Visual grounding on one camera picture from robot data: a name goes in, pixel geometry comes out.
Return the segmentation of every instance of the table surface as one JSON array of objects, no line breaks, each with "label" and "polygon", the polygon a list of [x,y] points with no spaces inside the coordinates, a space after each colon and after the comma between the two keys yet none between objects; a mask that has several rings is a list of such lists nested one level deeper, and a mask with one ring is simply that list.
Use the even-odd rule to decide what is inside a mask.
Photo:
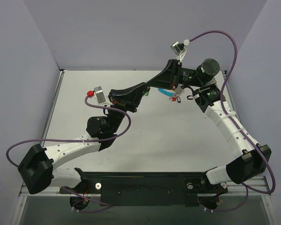
[{"label": "table surface", "polygon": [[[84,104],[87,91],[97,86],[107,95],[110,89],[124,89],[148,81],[159,71],[66,71],[61,83],[47,138],[71,139],[86,133],[89,117],[103,111]],[[224,79],[216,76],[218,86]],[[151,88],[142,98],[137,113],[128,112],[132,125],[128,132],[101,152],[90,153],[65,163],[61,168],[79,167],[93,172],[203,172],[225,165],[232,151],[215,124],[194,101],[171,102]],[[227,91],[224,92],[230,104]],[[118,130],[128,124],[125,118]],[[45,146],[55,145],[46,142]]]}]

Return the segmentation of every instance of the white wall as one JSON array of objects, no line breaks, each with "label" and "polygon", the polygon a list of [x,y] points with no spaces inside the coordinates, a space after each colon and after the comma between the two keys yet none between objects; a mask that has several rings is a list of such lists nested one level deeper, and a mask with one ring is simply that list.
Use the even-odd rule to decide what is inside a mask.
[{"label": "white wall", "polygon": [[[240,47],[266,0],[24,0],[60,68],[163,69],[170,45],[204,31],[229,32]],[[189,48],[184,66],[215,58],[232,63],[219,34]]]},{"label": "white wall", "polygon": [[281,0],[266,3],[239,51],[230,85],[242,123],[272,149],[272,201],[281,223]]},{"label": "white wall", "polygon": [[[22,179],[5,158],[19,141],[41,137],[59,68],[22,0],[0,0],[0,225],[10,223]],[[19,163],[28,145],[16,148]]]}]

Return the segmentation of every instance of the circular mount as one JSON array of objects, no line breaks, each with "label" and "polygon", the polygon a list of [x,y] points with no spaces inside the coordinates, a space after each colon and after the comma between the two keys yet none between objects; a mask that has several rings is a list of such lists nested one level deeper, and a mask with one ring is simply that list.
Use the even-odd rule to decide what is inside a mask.
[{"label": "circular mount", "polygon": [[89,201],[79,197],[70,197],[70,206],[73,207],[74,203],[77,203],[74,208],[77,210],[83,210],[89,205]]},{"label": "circular mount", "polygon": [[96,183],[95,188],[96,188],[97,190],[100,190],[101,187],[102,187],[102,185],[101,185],[100,183]]},{"label": "circular mount", "polygon": [[226,183],[221,183],[221,186],[223,187],[223,189],[227,188],[227,184]]},{"label": "circular mount", "polygon": [[220,64],[214,59],[206,59],[201,64],[201,70],[203,73],[213,77],[219,73]]},{"label": "circular mount", "polygon": [[219,196],[199,197],[201,205],[210,210],[215,210],[220,204]]},{"label": "circular mount", "polygon": [[187,183],[187,184],[186,184],[186,187],[187,187],[187,189],[189,189],[189,190],[193,189],[192,183]]}]

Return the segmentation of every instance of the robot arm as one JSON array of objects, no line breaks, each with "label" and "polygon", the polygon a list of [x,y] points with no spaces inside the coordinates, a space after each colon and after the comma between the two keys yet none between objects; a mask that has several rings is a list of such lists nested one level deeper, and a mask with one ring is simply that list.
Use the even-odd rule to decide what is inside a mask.
[{"label": "robot arm", "polygon": [[[179,60],[169,60],[165,69],[147,83],[124,90],[111,90],[108,99],[111,108],[124,112],[137,112],[142,97],[150,87],[175,89],[178,85],[184,87],[199,87],[194,90],[193,98],[203,113],[205,113],[219,128],[231,147],[235,160],[227,165],[213,168],[202,174],[202,185],[216,185],[222,182],[233,181],[237,184],[248,180],[262,172],[266,166],[254,147],[244,139],[240,130],[247,133],[235,117],[228,103],[224,105],[229,115],[226,115],[220,103],[220,90],[216,86],[214,76],[220,71],[219,64],[213,59],[205,60],[196,70],[182,68]],[[100,88],[95,90],[99,104],[106,102]],[[240,126],[240,130],[229,119],[232,116]],[[116,136],[116,132],[124,118],[124,114],[109,111],[107,116],[90,117],[87,123],[87,134],[77,140],[100,140]],[[267,145],[261,146],[249,136],[269,160],[271,150]],[[49,185],[67,186],[74,188],[81,182],[81,174],[76,170],[64,170],[58,167],[82,155],[101,151],[108,148],[113,140],[105,142],[63,143],[42,148],[39,144],[31,147],[20,163],[18,170],[31,194],[38,193]]]}]

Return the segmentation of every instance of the purple cable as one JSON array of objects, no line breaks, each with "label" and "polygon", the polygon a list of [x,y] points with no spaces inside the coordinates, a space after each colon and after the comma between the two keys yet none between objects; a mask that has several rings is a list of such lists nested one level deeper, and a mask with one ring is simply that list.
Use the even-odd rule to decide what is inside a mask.
[{"label": "purple cable", "polygon": [[[227,83],[227,81],[228,81],[228,79],[229,79],[229,77],[230,77],[230,75],[231,75],[231,72],[232,72],[232,70],[233,70],[233,68],[234,68],[234,66],[235,66],[235,63],[236,63],[236,59],[237,59],[237,45],[236,45],[236,42],[235,42],[235,40],[233,39],[233,37],[232,37],[230,34],[228,34],[227,32],[222,31],[222,30],[210,30],[210,31],[207,31],[207,32],[204,32],[204,33],[199,34],[198,36],[196,36],[196,37],[190,39],[189,41],[192,42],[192,41],[194,41],[194,40],[200,38],[201,36],[206,35],[206,34],[210,34],[210,33],[220,33],[220,34],[223,34],[223,35],[227,36],[227,37],[231,40],[231,42],[232,42],[232,44],[233,44],[233,47],[234,47],[234,59],[233,59],[231,68],[230,68],[229,72],[227,73],[227,77],[226,77],[226,79],[225,79],[225,81],[224,81],[224,83],[223,83],[223,86],[222,86],[222,88],[221,88],[221,93],[220,93],[221,106],[222,106],[223,111],[224,111],[225,114],[227,115],[228,112],[227,112],[227,110],[225,109],[225,106],[224,106],[224,88],[225,88],[225,86],[226,86],[226,83]],[[238,125],[238,123],[237,123],[231,116],[229,116],[229,118],[230,118],[230,120],[233,122],[233,124],[237,127],[237,129],[240,130],[240,126]],[[259,193],[262,193],[262,194],[271,194],[271,193],[274,192],[274,190],[276,189],[276,180],[275,180],[275,176],[274,176],[274,173],[273,173],[273,171],[272,171],[271,166],[269,165],[269,163],[268,163],[267,159],[265,158],[265,156],[262,154],[261,150],[254,144],[254,142],[248,137],[248,135],[247,135],[244,131],[242,131],[242,130],[240,130],[240,133],[241,133],[241,134],[248,140],[248,142],[255,148],[255,150],[258,152],[258,154],[260,155],[260,157],[261,157],[262,160],[264,161],[264,163],[265,163],[265,165],[266,165],[266,167],[267,167],[267,169],[268,169],[268,171],[269,171],[269,173],[270,173],[270,175],[271,175],[271,179],[272,179],[272,183],[273,183],[272,188],[271,188],[270,191],[260,191],[260,190],[258,190],[258,189],[255,189],[255,188],[253,188],[253,187],[250,187],[250,186],[246,185],[245,183],[242,183],[242,185],[244,185],[244,186],[245,186],[246,188],[248,188],[248,189],[251,189],[251,190],[253,190],[253,191],[256,191],[256,192],[259,192]]]},{"label": "purple cable", "polygon": [[[65,190],[65,191],[67,191],[67,192],[69,192],[69,193],[71,193],[71,194],[73,194],[73,195],[76,195],[77,197],[80,197],[80,198],[82,198],[82,199],[84,199],[84,200],[88,200],[88,201],[90,201],[90,202],[93,202],[93,203],[97,203],[97,204],[106,206],[105,208],[103,208],[103,209],[98,209],[98,210],[79,210],[78,212],[80,212],[80,213],[102,212],[102,211],[108,210],[108,209],[110,209],[110,208],[112,207],[112,205],[109,205],[109,204],[107,204],[107,203],[103,203],[103,202],[100,202],[100,201],[97,201],[97,200],[94,200],[94,199],[91,199],[91,198],[87,198],[87,197],[85,197],[85,196],[83,196],[83,195],[80,195],[80,194],[78,194],[78,193],[76,193],[76,192],[74,192],[74,191],[72,191],[72,190],[70,190],[70,189],[67,189],[67,188],[65,188],[65,187],[61,187],[61,189]],[[82,202],[82,201],[84,201],[84,200],[75,202],[75,203],[72,205],[72,207],[74,207],[76,204],[78,204],[78,203],[80,203],[80,202]]]},{"label": "purple cable", "polygon": [[124,114],[128,118],[128,126],[126,127],[126,129],[122,133],[120,133],[120,134],[118,134],[118,135],[116,135],[114,137],[105,138],[105,139],[98,139],[98,140],[71,140],[71,139],[37,138],[37,139],[30,139],[30,140],[18,142],[16,144],[13,144],[12,146],[10,146],[8,148],[8,150],[6,151],[6,158],[7,158],[7,160],[12,165],[14,165],[16,167],[19,166],[19,165],[17,165],[15,162],[13,162],[11,160],[11,158],[9,157],[9,152],[10,152],[10,150],[12,150],[12,148],[14,148],[14,147],[16,147],[16,146],[18,146],[20,144],[25,144],[25,143],[29,143],[29,142],[44,142],[44,141],[46,141],[46,142],[70,142],[70,143],[73,143],[73,142],[75,142],[75,143],[82,143],[82,142],[106,142],[106,141],[110,141],[110,140],[116,139],[116,138],[122,136],[124,133],[127,132],[127,130],[131,126],[131,118],[130,118],[130,116],[126,112],[124,112],[124,111],[122,111],[120,109],[116,109],[116,108],[111,108],[111,107],[106,107],[106,106],[99,106],[99,105],[92,105],[92,104],[88,103],[88,98],[89,98],[89,96],[86,96],[85,99],[84,99],[84,102],[85,102],[86,105],[88,105],[90,107],[98,108],[98,109],[108,109],[108,110],[117,111],[119,113]]},{"label": "purple cable", "polygon": [[237,209],[239,209],[240,207],[242,207],[242,206],[247,202],[248,197],[249,197],[249,190],[248,190],[248,187],[246,187],[246,186],[245,186],[245,189],[246,189],[246,195],[245,195],[244,201],[243,201],[241,204],[239,204],[238,206],[236,206],[236,207],[234,207],[234,208],[232,208],[232,209],[226,209],[226,210],[210,210],[210,209],[206,208],[206,207],[202,204],[201,201],[200,201],[200,204],[201,204],[204,208],[206,208],[207,211],[210,211],[210,212],[211,212],[211,211],[212,211],[212,212],[230,212],[230,211],[234,211],[234,210],[237,210]]},{"label": "purple cable", "polygon": [[[83,202],[84,200],[80,200],[80,201],[77,201],[77,202],[75,202],[73,205],[72,205],[72,207],[75,207],[75,205],[77,205],[78,203],[81,203],[81,202]],[[79,212],[79,213],[96,213],[96,212],[102,212],[102,211],[105,211],[105,210],[108,210],[108,209],[110,209],[111,208],[111,206],[107,206],[107,207],[105,207],[105,208],[103,208],[103,209],[99,209],[99,210],[77,210],[77,209],[74,209],[76,212]]]}]

